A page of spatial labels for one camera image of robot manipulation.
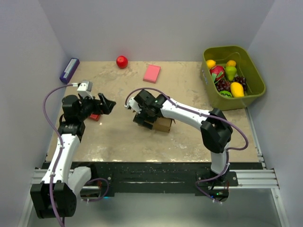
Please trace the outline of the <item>brown cardboard box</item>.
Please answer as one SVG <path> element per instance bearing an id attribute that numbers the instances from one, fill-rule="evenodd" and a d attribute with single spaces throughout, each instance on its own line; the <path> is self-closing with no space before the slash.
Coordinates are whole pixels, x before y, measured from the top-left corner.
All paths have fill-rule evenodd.
<path id="1" fill-rule="evenodd" d="M 169 133 L 172 124 L 176 122 L 174 119 L 171 118 L 159 117 L 154 122 L 144 121 L 144 123 L 146 124 L 146 127 L 151 130 Z"/>

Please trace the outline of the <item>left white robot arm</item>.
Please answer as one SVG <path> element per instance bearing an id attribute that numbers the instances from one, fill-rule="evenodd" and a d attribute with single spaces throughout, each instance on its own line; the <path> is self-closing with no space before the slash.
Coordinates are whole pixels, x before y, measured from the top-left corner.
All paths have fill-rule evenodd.
<path id="1" fill-rule="evenodd" d="M 71 170 L 73 156 L 84 131 L 84 121 L 92 114 L 110 114 L 115 101 L 93 96 L 68 95 L 62 99 L 63 114 L 59 119 L 57 146 L 53 159 L 40 183 L 32 185 L 31 199 L 39 218 L 66 218 L 74 215 L 82 187 L 98 181 L 97 172 L 89 167 Z"/>

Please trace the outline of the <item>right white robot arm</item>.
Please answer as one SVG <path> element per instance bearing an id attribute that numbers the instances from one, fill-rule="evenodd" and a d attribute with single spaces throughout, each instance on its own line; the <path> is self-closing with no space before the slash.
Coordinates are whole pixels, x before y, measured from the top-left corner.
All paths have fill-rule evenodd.
<path id="1" fill-rule="evenodd" d="M 217 186 L 228 180 L 227 148 L 231 140 L 232 128 L 218 109 L 212 111 L 199 110 L 178 103 L 165 94 L 154 97 L 147 89 L 125 102 L 125 108 L 135 112 L 133 121 L 140 126 L 153 129 L 156 121 L 167 118 L 177 120 L 199 130 L 204 146 L 211 152 L 211 181 Z"/>

